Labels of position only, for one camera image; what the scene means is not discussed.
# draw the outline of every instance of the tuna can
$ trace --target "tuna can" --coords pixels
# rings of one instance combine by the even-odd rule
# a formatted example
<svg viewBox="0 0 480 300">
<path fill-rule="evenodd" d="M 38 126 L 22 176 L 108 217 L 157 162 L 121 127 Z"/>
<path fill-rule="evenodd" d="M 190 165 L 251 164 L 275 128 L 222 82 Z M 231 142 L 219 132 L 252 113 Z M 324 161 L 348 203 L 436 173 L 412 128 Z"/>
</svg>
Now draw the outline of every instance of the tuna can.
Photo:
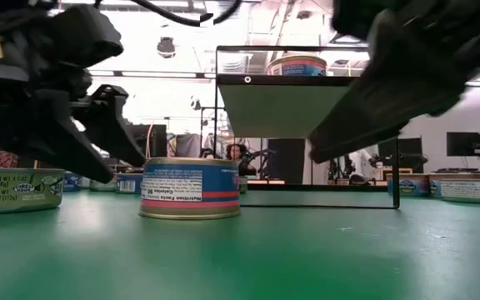
<svg viewBox="0 0 480 300">
<path fill-rule="evenodd" d="M 326 76 L 327 63 L 320 57 L 295 55 L 274 60 L 267 66 L 267 75 Z"/>
<path fill-rule="evenodd" d="M 442 197 L 442 180 L 445 179 L 480 179 L 478 173 L 433 173 L 429 174 L 429 185 L 431 187 L 431 196 L 434 198 Z"/>
<path fill-rule="evenodd" d="M 63 185 L 63 170 L 0 168 L 0 213 L 56 208 Z"/>
<path fill-rule="evenodd" d="M 116 193 L 140 194 L 142 192 L 142 174 L 116 175 Z"/>
<path fill-rule="evenodd" d="M 166 219 L 214 219 L 240 214 L 238 169 L 233 161 L 155 157 L 142 180 L 140 215 Z"/>
<path fill-rule="evenodd" d="M 80 191 L 82 180 L 83 176 L 72 172 L 66 172 L 64 174 L 64 192 Z"/>
<path fill-rule="evenodd" d="M 393 194 L 392 174 L 387 174 L 388 193 Z M 431 194 L 427 174 L 399 174 L 399 196 L 428 197 Z"/>
<path fill-rule="evenodd" d="M 81 188 L 82 189 L 90 188 L 90 178 L 86 178 L 86 177 L 81 178 Z"/>
<path fill-rule="evenodd" d="M 480 179 L 443 179 L 441 187 L 445 201 L 480 203 Z"/>
<path fill-rule="evenodd" d="M 247 193 L 248 192 L 248 178 L 245 176 L 241 176 L 238 178 L 238 191 L 240 193 Z"/>
<path fill-rule="evenodd" d="M 90 180 L 90 191 L 92 192 L 114 192 L 116 191 L 116 176 L 108 182 L 102 183 L 95 180 Z"/>
</svg>

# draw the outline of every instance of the nutrition facts label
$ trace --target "nutrition facts label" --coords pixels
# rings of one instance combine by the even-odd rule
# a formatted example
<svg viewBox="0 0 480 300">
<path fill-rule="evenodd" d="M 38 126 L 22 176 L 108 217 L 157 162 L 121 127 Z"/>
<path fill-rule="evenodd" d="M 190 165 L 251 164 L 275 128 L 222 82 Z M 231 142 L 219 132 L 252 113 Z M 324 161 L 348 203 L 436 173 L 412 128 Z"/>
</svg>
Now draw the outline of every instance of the nutrition facts label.
<svg viewBox="0 0 480 300">
<path fill-rule="evenodd" d="M 160 201 L 202 201 L 203 171 L 155 168 L 142 181 L 142 198 Z"/>
<path fill-rule="evenodd" d="M 480 182 L 442 182 L 442 197 L 480 199 Z"/>
</svg>

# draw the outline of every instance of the person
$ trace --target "person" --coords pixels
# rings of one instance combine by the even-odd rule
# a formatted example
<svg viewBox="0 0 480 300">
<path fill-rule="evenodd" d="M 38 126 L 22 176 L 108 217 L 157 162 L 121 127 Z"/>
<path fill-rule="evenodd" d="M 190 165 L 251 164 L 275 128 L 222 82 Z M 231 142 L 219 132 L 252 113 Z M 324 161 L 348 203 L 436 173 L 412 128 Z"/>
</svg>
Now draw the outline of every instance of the person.
<svg viewBox="0 0 480 300">
<path fill-rule="evenodd" d="M 246 145 L 242 145 L 239 143 L 228 145 L 225 153 L 225 158 L 234 161 L 234 163 L 238 167 L 238 173 L 240 176 L 257 174 L 255 167 L 252 166 L 250 163 L 242 163 L 242 158 L 246 153 L 248 153 L 248 148 L 246 147 Z"/>
</svg>

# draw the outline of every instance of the green tabletop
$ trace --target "green tabletop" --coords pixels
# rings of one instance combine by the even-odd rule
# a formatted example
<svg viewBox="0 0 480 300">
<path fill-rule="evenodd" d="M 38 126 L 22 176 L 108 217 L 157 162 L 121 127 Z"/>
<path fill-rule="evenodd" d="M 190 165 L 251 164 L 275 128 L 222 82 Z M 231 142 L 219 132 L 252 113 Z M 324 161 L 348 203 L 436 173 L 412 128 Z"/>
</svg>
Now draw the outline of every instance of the green tabletop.
<svg viewBox="0 0 480 300">
<path fill-rule="evenodd" d="M 383 192 L 256 192 L 245 203 L 390 203 Z M 0 215 L 0 299 L 480 300 L 480 205 L 245 207 L 211 221 L 139 217 L 138 197 L 67 193 Z"/>
</svg>

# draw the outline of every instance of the red stripe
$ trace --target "red stripe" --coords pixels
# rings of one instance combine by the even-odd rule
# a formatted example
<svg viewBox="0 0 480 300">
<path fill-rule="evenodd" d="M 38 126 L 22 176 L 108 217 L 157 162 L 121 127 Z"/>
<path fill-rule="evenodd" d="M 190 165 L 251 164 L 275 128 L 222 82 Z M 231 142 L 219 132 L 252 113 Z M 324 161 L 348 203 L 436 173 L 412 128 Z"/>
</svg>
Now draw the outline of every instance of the red stripe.
<svg viewBox="0 0 480 300">
<path fill-rule="evenodd" d="M 221 198 L 221 197 L 238 197 L 238 191 L 232 192 L 203 192 L 203 198 Z"/>
<path fill-rule="evenodd" d="M 283 66 L 292 66 L 292 65 L 308 65 L 314 67 L 325 68 L 326 66 L 322 62 L 318 61 L 308 61 L 308 60 L 297 60 L 297 61 L 289 61 L 289 62 L 282 62 Z"/>
<path fill-rule="evenodd" d="M 240 202 L 238 200 L 225 202 L 185 202 L 142 199 L 142 201 L 140 201 L 140 205 L 148 208 L 226 208 L 239 204 Z"/>
</svg>

